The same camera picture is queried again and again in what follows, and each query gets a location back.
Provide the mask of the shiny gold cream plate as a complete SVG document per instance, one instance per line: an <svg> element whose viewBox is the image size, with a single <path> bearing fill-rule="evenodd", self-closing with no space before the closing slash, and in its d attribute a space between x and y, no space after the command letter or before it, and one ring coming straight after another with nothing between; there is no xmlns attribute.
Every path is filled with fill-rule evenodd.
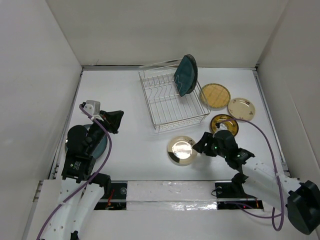
<svg viewBox="0 0 320 240"><path fill-rule="evenodd" d="M168 156L177 165L190 165L198 155L193 149L195 144L196 142L189 136L176 136L167 146Z"/></svg>

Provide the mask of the teal round plate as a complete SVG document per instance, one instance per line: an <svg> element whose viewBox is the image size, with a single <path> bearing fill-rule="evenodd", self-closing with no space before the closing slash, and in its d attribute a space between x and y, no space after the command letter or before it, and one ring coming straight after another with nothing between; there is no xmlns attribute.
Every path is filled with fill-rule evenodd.
<svg viewBox="0 0 320 240"><path fill-rule="evenodd" d="M104 153L108 144L106 135L95 150L87 150L86 148L86 136L91 125L92 124L75 125L68 130L64 146L66 155L68 155L68 147L71 149L71 154L93 156L96 160Z"/></svg>

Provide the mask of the dark gold ornate plate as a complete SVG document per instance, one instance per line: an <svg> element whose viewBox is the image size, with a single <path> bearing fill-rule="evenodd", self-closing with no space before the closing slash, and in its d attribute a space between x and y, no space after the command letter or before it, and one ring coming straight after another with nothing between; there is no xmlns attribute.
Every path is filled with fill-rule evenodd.
<svg viewBox="0 0 320 240"><path fill-rule="evenodd" d="M214 133L221 131L221 130L228 130L232 133L233 136L236 136L239 132L239 125L235 120L227 121L229 119L232 119L232 117L227 114L218 114L218 115L214 116L210 122L211 132L214 134ZM221 121L224 121L224 120L226 120L226 121L222 122L219 125L219 127L217 127L216 124L220 123Z"/></svg>

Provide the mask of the yellow woven pattern plate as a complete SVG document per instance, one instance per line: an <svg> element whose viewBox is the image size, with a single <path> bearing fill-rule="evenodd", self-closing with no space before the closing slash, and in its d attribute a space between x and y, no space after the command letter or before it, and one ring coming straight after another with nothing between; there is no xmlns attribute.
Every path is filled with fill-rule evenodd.
<svg viewBox="0 0 320 240"><path fill-rule="evenodd" d="M230 100L231 94L229 90L218 83L209 83L202 87L200 92L200 100L213 109L226 107Z"/></svg>

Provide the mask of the cream floral small plate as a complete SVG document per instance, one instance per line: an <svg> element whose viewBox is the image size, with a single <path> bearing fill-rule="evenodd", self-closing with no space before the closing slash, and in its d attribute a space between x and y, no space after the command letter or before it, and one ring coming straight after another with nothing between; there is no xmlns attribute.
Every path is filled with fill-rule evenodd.
<svg viewBox="0 0 320 240"><path fill-rule="evenodd" d="M233 98L227 106L229 114L237 119L251 121L255 114L256 109L254 104L246 98Z"/></svg>

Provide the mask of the teal square plate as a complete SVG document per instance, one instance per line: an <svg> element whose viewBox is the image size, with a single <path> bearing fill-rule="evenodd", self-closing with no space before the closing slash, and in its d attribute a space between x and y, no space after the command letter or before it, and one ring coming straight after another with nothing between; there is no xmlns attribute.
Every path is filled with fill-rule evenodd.
<svg viewBox="0 0 320 240"><path fill-rule="evenodd" d="M173 76L177 91L181 97L192 93L198 81L198 65L194 56L186 54Z"/></svg>

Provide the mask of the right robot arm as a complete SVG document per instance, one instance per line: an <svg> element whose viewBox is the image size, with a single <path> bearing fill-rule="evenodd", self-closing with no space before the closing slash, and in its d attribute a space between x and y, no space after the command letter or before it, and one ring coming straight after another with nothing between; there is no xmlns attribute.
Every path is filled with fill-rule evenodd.
<svg viewBox="0 0 320 240"><path fill-rule="evenodd" d="M238 147L228 130L205 132L192 147L210 157L224 158L238 173L232 178L231 191L237 197L254 196L281 211L301 233L310 235L320 225L320 190L307 180L301 182L275 170L253 153Z"/></svg>

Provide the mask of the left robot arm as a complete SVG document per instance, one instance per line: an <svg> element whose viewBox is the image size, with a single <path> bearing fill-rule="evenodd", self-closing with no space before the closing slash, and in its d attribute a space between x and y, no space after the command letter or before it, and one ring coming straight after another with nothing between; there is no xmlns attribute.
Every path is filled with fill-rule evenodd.
<svg viewBox="0 0 320 240"><path fill-rule="evenodd" d="M39 240L80 240L98 201L113 195L111 177L93 168L104 151L111 154L110 135L118 133L124 112L92 115L84 106L80 110L92 125L75 125L67 133L58 204L42 225Z"/></svg>

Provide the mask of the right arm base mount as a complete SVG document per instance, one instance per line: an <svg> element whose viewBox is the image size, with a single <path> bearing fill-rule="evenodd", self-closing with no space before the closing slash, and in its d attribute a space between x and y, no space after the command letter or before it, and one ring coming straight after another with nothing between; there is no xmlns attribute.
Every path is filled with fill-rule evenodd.
<svg viewBox="0 0 320 240"><path fill-rule="evenodd" d="M254 196L236 190L232 182L215 182L211 195L216 198L218 210L263 210L263 202Z"/></svg>

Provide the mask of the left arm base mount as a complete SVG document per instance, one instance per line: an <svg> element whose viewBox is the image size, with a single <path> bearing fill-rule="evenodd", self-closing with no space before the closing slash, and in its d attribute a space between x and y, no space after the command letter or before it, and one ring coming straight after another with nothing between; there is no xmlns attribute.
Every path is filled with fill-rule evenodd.
<svg viewBox="0 0 320 240"><path fill-rule="evenodd" d="M127 209L127 181L112 181L111 192L98 201L94 210L121 211Z"/></svg>

